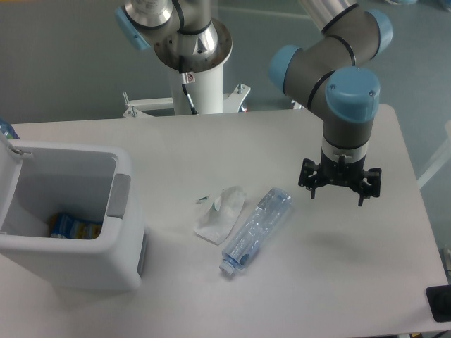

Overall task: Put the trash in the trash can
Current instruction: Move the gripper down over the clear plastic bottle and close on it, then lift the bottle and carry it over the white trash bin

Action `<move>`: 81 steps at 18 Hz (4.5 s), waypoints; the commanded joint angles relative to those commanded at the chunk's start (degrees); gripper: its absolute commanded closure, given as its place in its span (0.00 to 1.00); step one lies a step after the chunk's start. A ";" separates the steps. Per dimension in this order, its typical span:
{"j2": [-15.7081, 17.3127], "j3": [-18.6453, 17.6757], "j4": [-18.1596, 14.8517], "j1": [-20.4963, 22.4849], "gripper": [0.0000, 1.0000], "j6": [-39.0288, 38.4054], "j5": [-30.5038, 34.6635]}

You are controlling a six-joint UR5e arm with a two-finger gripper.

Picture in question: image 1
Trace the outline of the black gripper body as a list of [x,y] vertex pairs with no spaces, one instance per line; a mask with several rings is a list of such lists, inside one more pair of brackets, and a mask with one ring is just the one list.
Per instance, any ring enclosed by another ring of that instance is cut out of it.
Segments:
[[321,150],[321,162],[316,173],[316,186],[335,185],[340,187],[361,188],[364,182],[363,156],[358,161],[348,163],[342,159],[329,158],[324,150]]

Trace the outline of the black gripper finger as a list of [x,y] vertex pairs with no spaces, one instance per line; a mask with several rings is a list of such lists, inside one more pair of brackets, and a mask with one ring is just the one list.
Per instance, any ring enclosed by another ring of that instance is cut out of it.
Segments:
[[324,175],[321,165],[305,158],[299,175],[298,185],[310,192],[310,198],[315,199],[316,190],[330,184],[330,179]]
[[359,195],[358,206],[371,197],[378,198],[381,193],[381,168],[363,170],[358,179],[353,183],[353,191]]

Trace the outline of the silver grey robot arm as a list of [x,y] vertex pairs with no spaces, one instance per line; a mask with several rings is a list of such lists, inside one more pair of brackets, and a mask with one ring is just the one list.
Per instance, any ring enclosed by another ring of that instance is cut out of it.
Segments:
[[[304,159],[299,185],[310,192],[328,184],[348,187],[361,200],[377,197],[380,168],[364,168],[380,82],[363,64],[393,38],[389,18],[356,1],[304,1],[323,39],[309,49],[287,45],[273,56],[272,83],[323,122],[321,160]],[[170,70],[178,115],[225,111],[223,64],[233,43],[210,1],[125,1],[118,26],[139,50],[153,48]]]

